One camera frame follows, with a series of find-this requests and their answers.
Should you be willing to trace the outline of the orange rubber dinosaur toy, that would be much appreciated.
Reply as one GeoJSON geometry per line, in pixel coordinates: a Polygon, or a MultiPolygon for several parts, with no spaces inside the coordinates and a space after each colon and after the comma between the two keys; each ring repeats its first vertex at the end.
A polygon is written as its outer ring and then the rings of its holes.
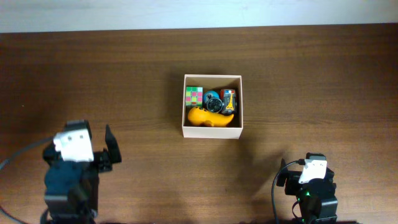
{"type": "Polygon", "coordinates": [[[194,126],[207,126],[212,128],[225,128],[232,122],[234,115],[223,115],[213,113],[201,107],[192,108],[187,115],[187,119],[194,126]]]}

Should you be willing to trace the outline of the colourful puzzle cube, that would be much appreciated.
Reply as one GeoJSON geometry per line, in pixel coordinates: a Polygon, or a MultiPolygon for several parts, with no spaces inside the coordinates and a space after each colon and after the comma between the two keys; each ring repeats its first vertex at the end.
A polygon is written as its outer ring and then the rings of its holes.
{"type": "Polygon", "coordinates": [[[185,106],[187,108],[203,106],[203,88],[200,86],[187,86],[185,89],[185,106]]]}

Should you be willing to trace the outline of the red grey toy truck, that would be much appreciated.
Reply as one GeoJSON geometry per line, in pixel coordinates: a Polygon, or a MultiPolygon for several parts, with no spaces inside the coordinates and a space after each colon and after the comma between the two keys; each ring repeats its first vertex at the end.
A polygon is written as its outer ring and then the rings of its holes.
{"type": "Polygon", "coordinates": [[[222,89],[220,91],[220,99],[223,102],[221,113],[223,115],[231,115],[237,113],[236,90],[222,89]]]}

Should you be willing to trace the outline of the black round spinner toy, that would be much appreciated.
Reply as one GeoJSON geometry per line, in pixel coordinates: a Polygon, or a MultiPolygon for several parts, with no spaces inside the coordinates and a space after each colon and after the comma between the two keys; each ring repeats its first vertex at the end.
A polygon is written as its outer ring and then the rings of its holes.
{"type": "Polygon", "coordinates": [[[223,108],[223,102],[217,97],[212,97],[206,102],[206,108],[212,113],[219,113],[223,108]]]}

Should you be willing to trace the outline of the blue round ball toy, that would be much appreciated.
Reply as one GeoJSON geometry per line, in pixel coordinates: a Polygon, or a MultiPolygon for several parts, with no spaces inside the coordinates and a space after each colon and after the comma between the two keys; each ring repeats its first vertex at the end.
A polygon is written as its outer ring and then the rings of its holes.
{"type": "Polygon", "coordinates": [[[206,104],[211,98],[219,98],[219,94],[216,91],[210,90],[203,94],[203,104],[206,104]]]}

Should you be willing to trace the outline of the white cardboard box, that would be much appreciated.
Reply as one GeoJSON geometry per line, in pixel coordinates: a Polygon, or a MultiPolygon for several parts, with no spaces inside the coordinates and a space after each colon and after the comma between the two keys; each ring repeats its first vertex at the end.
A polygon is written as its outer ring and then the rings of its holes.
{"type": "Polygon", "coordinates": [[[242,78],[240,75],[185,75],[182,106],[182,131],[185,138],[217,138],[238,139],[243,130],[243,92],[242,78]],[[212,128],[207,126],[194,126],[187,119],[188,112],[194,108],[185,106],[185,89],[187,86],[200,86],[203,94],[207,91],[216,91],[220,96],[222,89],[236,90],[237,113],[233,114],[232,122],[225,128],[212,128]]]}

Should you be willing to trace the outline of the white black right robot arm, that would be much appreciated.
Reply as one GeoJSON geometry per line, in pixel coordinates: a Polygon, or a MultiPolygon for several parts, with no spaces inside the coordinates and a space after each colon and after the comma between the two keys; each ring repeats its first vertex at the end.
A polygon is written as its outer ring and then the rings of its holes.
{"type": "Polygon", "coordinates": [[[275,188],[284,187],[286,195],[296,198],[294,205],[300,207],[301,216],[296,222],[303,224],[336,223],[338,199],[335,196],[334,172],[328,168],[326,156],[306,153],[304,159],[280,162],[271,187],[271,203],[275,222],[279,223],[275,207],[275,188]]]}

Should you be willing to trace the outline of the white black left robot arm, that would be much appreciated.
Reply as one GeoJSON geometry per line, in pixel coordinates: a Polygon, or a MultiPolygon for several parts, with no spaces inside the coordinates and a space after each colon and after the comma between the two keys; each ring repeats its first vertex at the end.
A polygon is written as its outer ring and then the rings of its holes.
{"type": "Polygon", "coordinates": [[[46,210],[41,223],[94,223],[98,216],[99,174],[122,162],[118,142],[106,125],[106,147],[95,152],[87,120],[69,121],[44,149],[46,210]]]}

